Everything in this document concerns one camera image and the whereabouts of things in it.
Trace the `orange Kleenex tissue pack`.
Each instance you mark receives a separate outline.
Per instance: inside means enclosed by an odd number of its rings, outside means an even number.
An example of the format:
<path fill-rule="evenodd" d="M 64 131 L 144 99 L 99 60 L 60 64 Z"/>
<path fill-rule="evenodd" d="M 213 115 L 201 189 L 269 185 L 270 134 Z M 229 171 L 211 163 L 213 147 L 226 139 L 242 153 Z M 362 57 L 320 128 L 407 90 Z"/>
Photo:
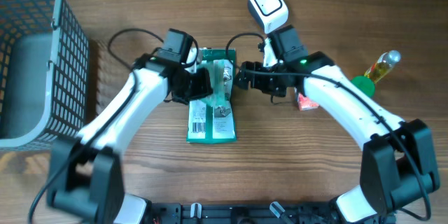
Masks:
<path fill-rule="evenodd" d="M 310 98 L 304 96 L 302 93 L 297 93 L 297 107 L 300 111 L 308 111 L 312 109 L 317 109 L 319 104 L 312 101 Z"/>

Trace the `pale green wipes packet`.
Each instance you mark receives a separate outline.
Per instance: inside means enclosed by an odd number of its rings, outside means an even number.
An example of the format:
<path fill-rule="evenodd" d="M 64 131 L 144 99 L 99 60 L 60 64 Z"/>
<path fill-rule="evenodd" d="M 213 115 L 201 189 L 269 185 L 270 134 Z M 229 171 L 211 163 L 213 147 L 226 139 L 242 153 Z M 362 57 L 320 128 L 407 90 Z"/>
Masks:
<path fill-rule="evenodd" d="M 233 65 L 226 59 L 208 61 L 205 68 L 209 71 L 213 93 L 203 98 L 208 106 L 226 106 L 232 94 Z"/>

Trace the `green 3M gloves package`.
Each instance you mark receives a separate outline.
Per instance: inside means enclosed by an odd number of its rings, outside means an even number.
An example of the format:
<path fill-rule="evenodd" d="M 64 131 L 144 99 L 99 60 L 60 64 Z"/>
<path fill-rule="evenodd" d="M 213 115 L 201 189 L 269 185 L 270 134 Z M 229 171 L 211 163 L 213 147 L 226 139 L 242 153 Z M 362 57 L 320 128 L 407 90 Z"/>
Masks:
<path fill-rule="evenodd" d="M 231 48 L 200 48 L 200 67 L 205 68 L 208 61 L 235 61 L 236 50 Z M 237 140 L 232 106 L 212 107 L 205 102 L 194 100 L 189 103 L 188 133 L 186 141 L 190 144 L 223 144 Z"/>

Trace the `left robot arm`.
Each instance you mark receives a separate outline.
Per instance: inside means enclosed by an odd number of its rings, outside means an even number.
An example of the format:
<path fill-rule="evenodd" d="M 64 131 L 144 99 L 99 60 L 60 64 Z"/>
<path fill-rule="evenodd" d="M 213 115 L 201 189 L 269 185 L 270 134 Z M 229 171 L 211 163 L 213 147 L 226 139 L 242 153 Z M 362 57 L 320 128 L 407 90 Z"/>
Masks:
<path fill-rule="evenodd" d="M 144 120 L 168 96 L 189 104 L 212 94 L 206 69 L 197 69 L 199 46 L 169 29 L 162 46 L 128 67 L 129 78 L 111 103 L 75 136 L 59 136 L 40 195 L 48 207 L 86 223 L 150 223 L 149 200 L 125 192 L 121 162 Z"/>

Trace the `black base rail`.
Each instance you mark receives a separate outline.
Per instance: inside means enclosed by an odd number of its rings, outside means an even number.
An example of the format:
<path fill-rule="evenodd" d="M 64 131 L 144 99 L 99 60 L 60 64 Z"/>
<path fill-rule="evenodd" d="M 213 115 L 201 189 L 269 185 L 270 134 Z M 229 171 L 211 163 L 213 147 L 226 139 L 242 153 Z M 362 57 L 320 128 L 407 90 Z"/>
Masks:
<path fill-rule="evenodd" d="M 144 223 L 152 224 L 341 224 L 334 202 L 300 204 L 165 204 L 153 203 Z"/>

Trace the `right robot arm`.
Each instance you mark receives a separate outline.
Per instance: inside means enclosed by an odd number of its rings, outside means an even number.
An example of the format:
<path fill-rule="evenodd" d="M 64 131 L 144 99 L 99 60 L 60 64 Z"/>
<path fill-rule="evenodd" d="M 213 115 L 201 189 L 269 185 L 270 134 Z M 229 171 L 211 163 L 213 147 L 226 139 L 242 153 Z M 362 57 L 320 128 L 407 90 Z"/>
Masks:
<path fill-rule="evenodd" d="M 331 223 L 383 223 L 401 211 L 420 221 L 431 219 L 429 195 L 440 176 L 428 126 L 405 121 L 358 89 L 324 52 L 307 53 L 291 25 L 263 37 L 262 62 L 243 62 L 234 84 L 284 97 L 297 88 L 325 109 L 362 151 L 360 182 L 336 197 L 325 217 Z"/>

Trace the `grey plastic mesh basket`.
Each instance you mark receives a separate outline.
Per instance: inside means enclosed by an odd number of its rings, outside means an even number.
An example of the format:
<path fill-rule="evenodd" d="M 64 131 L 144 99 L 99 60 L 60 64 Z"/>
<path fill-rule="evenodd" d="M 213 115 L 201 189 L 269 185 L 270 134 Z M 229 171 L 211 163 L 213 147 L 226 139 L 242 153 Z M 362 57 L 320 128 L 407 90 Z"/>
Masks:
<path fill-rule="evenodd" d="M 1 149 L 40 151 L 85 124 L 89 39 L 67 0 L 1 0 Z"/>

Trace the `white barcode scanner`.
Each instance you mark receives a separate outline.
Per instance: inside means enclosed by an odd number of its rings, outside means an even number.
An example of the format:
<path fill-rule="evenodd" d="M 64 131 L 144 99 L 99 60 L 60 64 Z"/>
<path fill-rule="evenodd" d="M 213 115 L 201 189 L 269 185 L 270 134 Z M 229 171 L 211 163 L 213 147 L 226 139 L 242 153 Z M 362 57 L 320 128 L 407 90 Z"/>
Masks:
<path fill-rule="evenodd" d="M 248 0 L 249 13 L 265 34 L 280 28 L 288 20 L 288 7 L 284 0 Z"/>

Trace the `yellow liquid clear bottle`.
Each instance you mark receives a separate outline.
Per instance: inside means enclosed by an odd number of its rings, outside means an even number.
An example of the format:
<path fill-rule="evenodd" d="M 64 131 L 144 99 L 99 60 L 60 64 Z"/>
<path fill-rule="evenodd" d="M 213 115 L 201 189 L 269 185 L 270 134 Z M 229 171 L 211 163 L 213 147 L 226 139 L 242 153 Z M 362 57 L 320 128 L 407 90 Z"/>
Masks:
<path fill-rule="evenodd" d="M 385 52 L 369 69 L 367 69 L 364 76 L 376 84 L 385 77 L 400 60 L 401 54 L 397 50 Z"/>

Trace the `green lid white jar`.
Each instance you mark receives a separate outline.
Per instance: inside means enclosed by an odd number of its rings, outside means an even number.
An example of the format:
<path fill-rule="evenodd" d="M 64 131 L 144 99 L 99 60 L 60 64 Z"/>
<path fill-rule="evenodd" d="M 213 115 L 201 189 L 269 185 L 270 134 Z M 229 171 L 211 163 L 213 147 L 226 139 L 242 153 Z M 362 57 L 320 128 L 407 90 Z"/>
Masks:
<path fill-rule="evenodd" d="M 366 76 L 356 76 L 351 82 L 365 95 L 372 98 L 375 94 L 375 84 Z"/>

